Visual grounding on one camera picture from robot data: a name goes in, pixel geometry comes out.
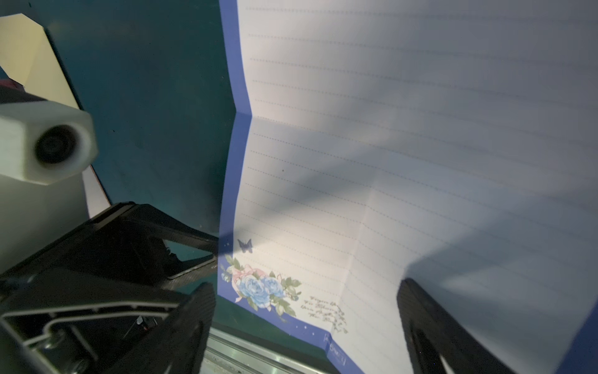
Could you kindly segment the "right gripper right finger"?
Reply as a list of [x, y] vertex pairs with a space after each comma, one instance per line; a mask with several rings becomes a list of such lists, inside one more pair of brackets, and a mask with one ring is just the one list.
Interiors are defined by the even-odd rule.
[[415, 373], [511, 373], [414, 279], [401, 281], [397, 304]]

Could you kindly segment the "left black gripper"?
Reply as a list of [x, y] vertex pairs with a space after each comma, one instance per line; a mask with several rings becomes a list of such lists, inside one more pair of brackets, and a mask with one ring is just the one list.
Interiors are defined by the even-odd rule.
[[185, 301], [168, 290], [216, 274], [217, 254], [213, 235], [116, 204], [1, 278], [1, 328], [39, 372], [101, 373]]

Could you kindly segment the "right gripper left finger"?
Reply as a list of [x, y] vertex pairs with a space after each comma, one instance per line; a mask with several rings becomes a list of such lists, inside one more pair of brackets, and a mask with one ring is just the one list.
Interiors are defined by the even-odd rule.
[[204, 283], [106, 373], [198, 373], [216, 308], [213, 285]]

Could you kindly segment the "blue floral letter paper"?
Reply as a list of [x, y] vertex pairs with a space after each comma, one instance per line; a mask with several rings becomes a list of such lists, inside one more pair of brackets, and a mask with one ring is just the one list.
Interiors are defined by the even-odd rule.
[[412, 278], [512, 372], [597, 371], [595, 1], [220, 8], [221, 297], [412, 373]]

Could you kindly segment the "red letter paper flat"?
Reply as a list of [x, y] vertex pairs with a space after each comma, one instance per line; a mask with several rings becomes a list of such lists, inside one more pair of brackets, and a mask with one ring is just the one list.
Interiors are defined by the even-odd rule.
[[90, 218], [94, 218], [107, 210], [112, 204], [92, 166], [83, 171], [82, 177], [87, 200], [87, 210]]

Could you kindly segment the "large yellow envelope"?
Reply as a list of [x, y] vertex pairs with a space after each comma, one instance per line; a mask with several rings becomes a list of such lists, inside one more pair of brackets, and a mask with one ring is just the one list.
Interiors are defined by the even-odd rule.
[[1, 68], [27, 93], [79, 108], [45, 29], [22, 13], [1, 18]]

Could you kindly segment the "aluminium front rail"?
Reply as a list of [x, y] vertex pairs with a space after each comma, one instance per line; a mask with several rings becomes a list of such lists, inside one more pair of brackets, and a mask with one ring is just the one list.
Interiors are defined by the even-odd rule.
[[210, 331], [201, 373], [337, 373], [325, 358], [217, 324]]

